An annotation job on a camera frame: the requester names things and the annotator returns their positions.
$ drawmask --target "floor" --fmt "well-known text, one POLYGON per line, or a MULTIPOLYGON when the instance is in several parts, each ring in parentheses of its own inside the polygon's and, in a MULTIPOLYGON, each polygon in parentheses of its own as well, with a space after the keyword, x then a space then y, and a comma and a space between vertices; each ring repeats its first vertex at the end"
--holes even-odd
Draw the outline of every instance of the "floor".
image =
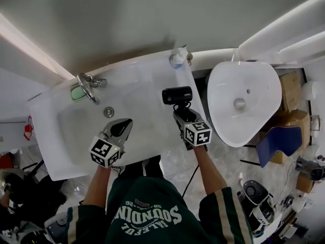
MULTIPOLYGON (((201 97, 205 105, 204 90, 201 91, 201 97)), ((306 107, 306 103, 302 102, 299 108, 307 110, 306 107)), ((240 159, 245 159, 258 162, 256 151, 253 148, 230 147, 216 134, 213 135, 211 144, 208 145, 208 148, 208 153, 215 166, 225 178, 227 184, 233 187, 235 191, 241 190, 239 184, 240 179, 242 179, 243 182, 253 179, 260 182, 274 196, 274 202, 278 201, 280 203, 289 193, 295 192, 298 172, 295 170, 295 166, 291 166, 291 164, 297 160, 298 156, 302 154, 301 152, 297 152, 291 157, 288 157, 283 165, 269 162, 266 167, 261 168, 239 161, 240 159)), ((42 158, 37 145, 21 149, 19 153, 15 154, 15 157, 19 167, 39 162, 42 158)), ((171 149, 161 156, 161 166, 164 170, 165 178, 172 182, 181 194, 197 165, 193 151, 186 151, 185 148, 182 150, 179 148, 171 149)), ((47 170, 45 165, 43 165, 36 176, 40 180, 45 175, 47 175, 47 170)), ((117 173, 112 171, 109 189, 116 177, 117 173)), ((65 205, 60 207, 58 212, 65 212, 68 207, 79 205, 79 201, 82 201, 85 197, 91 178, 91 175, 83 176, 69 179, 64 183, 62 191, 67 195, 68 200, 65 205)), ((197 217, 200 201, 205 195, 200 169, 198 169, 184 197, 189 210, 197 217)))

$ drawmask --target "striped sleeve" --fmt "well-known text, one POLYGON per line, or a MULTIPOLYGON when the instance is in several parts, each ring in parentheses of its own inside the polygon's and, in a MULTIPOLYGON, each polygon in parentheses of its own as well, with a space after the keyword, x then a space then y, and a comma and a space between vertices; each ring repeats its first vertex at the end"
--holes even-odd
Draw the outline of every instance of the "striped sleeve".
POLYGON ((104 243, 106 233, 105 209, 94 205, 71 207, 62 244, 104 243))
POLYGON ((215 243, 253 243, 242 206, 230 187, 206 196, 200 202, 199 217, 215 243))

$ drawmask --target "white cube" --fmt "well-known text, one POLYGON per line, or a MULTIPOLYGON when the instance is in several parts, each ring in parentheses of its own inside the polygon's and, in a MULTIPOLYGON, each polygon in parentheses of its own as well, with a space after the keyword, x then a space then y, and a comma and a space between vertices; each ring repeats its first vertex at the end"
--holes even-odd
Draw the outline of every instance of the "white cube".
POLYGON ((193 146, 209 144, 211 142, 212 129, 205 121, 185 124, 184 139, 193 146))
POLYGON ((89 152, 91 159, 105 168, 110 167, 120 158, 120 148, 118 146, 97 136, 94 136, 89 152))

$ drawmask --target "sink overflow hole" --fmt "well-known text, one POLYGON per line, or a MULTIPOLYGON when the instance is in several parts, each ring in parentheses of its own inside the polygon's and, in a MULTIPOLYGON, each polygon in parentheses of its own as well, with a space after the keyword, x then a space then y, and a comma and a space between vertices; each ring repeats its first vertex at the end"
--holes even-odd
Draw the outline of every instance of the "sink overflow hole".
POLYGON ((113 109, 113 108, 111 108, 111 107, 107 107, 107 108, 104 109, 104 116, 105 116, 105 117, 110 118, 110 117, 112 117, 113 115, 114 115, 114 109, 113 109))

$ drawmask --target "black cylinder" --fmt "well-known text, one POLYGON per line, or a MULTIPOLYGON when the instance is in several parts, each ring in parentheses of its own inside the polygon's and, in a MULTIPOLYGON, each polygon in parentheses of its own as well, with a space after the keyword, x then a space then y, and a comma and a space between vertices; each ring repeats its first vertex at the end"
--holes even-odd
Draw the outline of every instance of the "black cylinder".
POLYGON ((184 104, 193 98, 190 86, 166 88, 161 94, 162 101, 166 105, 184 104))

